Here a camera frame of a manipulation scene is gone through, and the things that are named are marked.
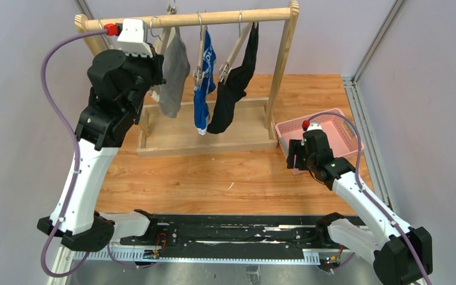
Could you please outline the wooden hanger of black underwear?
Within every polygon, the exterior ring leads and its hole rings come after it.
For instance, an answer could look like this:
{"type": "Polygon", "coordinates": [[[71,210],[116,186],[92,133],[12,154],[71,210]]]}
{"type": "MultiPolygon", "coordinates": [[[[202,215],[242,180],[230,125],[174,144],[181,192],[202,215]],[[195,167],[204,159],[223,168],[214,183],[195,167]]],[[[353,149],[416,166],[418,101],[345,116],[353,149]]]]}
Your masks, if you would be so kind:
{"type": "Polygon", "coordinates": [[[251,31],[252,26],[254,24],[253,22],[249,22],[244,28],[242,28],[242,26],[241,26],[242,25],[242,14],[243,14],[243,11],[240,10],[239,11],[239,20],[238,20],[239,36],[238,36],[233,48],[231,49],[231,52],[228,55],[226,61],[219,69],[219,71],[220,71],[219,81],[221,83],[226,82],[226,80],[229,76],[229,73],[232,69],[233,62],[236,59],[237,55],[239,54],[240,49],[242,48],[242,44],[244,43],[245,39],[247,38],[247,36],[248,36],[249,32],[251,31]]]}

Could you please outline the blue white underwear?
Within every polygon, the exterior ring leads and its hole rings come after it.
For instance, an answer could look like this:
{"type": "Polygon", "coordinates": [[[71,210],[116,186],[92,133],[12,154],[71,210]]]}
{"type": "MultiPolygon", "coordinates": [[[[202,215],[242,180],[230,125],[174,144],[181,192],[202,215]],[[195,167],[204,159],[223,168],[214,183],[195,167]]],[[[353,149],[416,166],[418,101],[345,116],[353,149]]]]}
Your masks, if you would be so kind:
{"type": "Polygon", "coordinates": [[[205,31],[204,47],[202,51],[202,83],[199,86],[194,87],[194,124],[198,133],[200,135],[205,135],[210,119],[207,95],[216,89],[213,69],[217,59],[208,29],[205,31]]]}

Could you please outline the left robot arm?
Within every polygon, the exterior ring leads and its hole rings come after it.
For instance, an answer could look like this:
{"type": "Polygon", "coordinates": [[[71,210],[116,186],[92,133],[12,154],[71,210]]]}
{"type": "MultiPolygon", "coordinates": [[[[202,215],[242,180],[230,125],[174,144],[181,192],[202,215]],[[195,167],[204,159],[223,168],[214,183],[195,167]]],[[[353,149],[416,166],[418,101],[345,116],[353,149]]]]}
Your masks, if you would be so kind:
{"type": "Polygon", "coordinates": [[[163,55],[130,55],[121,50],[99,53],[87,71],[91,82],[87,107],[74,131],[71,165],[74,184],[67,183],[53,213],[37,228],[61,239],[72,251],[101,251],[113,240],[149,237],[157,219],[143,210],[100,213],[96,202],[106,173],[126,133],[141,116],[146,92],[164,83],[163,55]]]}

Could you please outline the wooden hanger of blue underwear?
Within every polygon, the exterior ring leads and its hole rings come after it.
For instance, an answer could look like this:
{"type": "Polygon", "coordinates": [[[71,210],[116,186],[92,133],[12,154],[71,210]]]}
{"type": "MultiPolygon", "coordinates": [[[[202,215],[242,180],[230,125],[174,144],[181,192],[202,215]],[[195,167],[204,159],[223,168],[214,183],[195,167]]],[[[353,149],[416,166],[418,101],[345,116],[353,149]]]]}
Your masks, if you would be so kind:
{"type": "Polygon", "coordinates": [[[199,48],[198,48],[198,60],[197,60],[197,67],[193,73],[193,78],[195,81],[195,87],[200,89],[203,78],[204,78],[204,71],[203,71],[203,63],[204,63],[204,49],[205,49],[205,35],[207,31],[207,26],[202,22],[202,16],[200,12],[197,12],[198,20],[199,20],[199,48]]]}

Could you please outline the black underwear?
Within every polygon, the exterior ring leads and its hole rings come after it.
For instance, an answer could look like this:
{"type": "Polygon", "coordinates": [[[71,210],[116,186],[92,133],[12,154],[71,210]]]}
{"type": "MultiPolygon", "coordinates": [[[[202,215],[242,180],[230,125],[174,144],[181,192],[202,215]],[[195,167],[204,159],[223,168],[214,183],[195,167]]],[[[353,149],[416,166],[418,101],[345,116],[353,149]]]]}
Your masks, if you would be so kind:
{"type": "Polygon", "coordinates": [[[224,132],[233,122],[236,103],[246,96],[245,89],[254,76],[259,44],[259,25],[254,23],[249,33],[241,65],[230,71],[225,83],[218,83],[217,100],[211,122],[207,126],[210,134],[224,132]]]}

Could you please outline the wooden clothes rack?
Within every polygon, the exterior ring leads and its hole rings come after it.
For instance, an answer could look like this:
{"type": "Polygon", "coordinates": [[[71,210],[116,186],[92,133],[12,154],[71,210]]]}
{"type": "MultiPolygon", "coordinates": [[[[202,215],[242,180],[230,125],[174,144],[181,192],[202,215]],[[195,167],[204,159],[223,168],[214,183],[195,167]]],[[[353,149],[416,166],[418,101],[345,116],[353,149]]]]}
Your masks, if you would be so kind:
{"type": "Polygon", "coordinates": [[[105,55],[153,56],[163,59],[164,84],[151,88],[155,104],[140,103],[137,154],[141,157],[185,156],[275,148],[272,127],[299,4],[286,8],[166,14],[89,20],[78,14],[74,24],[95,58],[105,55]],[[267,21],[284,23],[268,97],[247,98],[258,52],[259,28],[267,21]],[[239,37],[216,78],[217,60],[209,28],[238,24],[239,37]]]}

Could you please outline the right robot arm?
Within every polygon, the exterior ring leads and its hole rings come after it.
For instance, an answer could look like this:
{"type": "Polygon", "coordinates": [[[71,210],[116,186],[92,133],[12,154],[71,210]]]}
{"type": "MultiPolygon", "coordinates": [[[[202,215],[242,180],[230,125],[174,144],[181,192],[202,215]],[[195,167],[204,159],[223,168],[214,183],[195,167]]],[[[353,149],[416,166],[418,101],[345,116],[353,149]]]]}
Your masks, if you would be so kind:
{"type": "Polygon", "coordinates": [[[373,267],[382,284],[430,282],[430,233],[424,227],[411,226],[381,202],[356,168],[334,155],[323,130],[309,129],[301,139],[290,139],[287,167],[312,173],[348,203],[367,227],[362,230],[341,214],[331,213],[318,225],[324,243],[349,248],[373,267]]]}

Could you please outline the wooden hanger of grey underwear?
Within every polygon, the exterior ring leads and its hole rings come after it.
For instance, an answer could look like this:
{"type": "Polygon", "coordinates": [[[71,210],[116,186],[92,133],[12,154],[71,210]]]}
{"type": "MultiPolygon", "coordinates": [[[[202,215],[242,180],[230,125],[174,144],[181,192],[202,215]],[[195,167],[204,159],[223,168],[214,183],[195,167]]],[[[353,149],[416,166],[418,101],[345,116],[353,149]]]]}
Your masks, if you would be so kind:
{"type": "MultiPolygon", "coordinates": [[[[175,3],[176,3],[176,1],[173,1],[173,4],[171,4],[171,1],[168,1],[166,9],[167,9],[167,12],[168,12],[169,15],[177,13],[177,7],[175,6],[175,3]]],[[[154,35],[153,34],[153,20],[155,18],[157,18],[157,16],[153,16],[152,19],[150,20],[150,28],[149,28],[149,30],[150,30],[150,34],[151,34],[152,37],[157,37],[158,38],[156,43],[155,43],[155,45],[154,45],[155,51],[158,54],[164,55],[164,53],[165,53],[165,51],[167,49],[168,42],[169,42],[171,28],[170,27],[163,28],[162,29],[162,33],[160,35],[154,35]]],[[[151,89],[151,98],[157,104],[160,103],[161,92],[162,92],[162,88],[161,88],[160,85],[153,86],[152,89],[151,89]]]]}

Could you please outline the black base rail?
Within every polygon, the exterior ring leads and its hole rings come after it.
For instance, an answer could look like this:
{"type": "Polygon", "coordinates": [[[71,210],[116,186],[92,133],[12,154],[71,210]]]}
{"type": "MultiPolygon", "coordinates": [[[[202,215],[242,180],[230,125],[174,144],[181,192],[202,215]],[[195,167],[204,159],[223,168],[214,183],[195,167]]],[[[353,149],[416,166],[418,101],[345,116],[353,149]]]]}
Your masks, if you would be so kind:
{"type": "Polygon", "coordinates": [[[327,243],[320,215],[156,214],[155,235],[123,237],[90,261],[127,266],[154,263],[317,265],[329,270],[351,256],[327,243]]]}

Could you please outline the grey underwear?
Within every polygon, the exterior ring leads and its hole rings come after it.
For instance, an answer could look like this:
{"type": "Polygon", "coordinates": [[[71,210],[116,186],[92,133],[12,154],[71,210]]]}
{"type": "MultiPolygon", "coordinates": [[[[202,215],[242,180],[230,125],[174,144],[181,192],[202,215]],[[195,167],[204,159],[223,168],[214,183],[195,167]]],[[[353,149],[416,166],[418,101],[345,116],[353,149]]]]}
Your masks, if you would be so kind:
{"type": "Polygon", "coordinates": [[[179,27],[172,30],[164,54],[163,72],[166,83],[160,86],[159,107],[164,116],[177,117],[181,108],[186,78],[191,66],[179,27]]]}

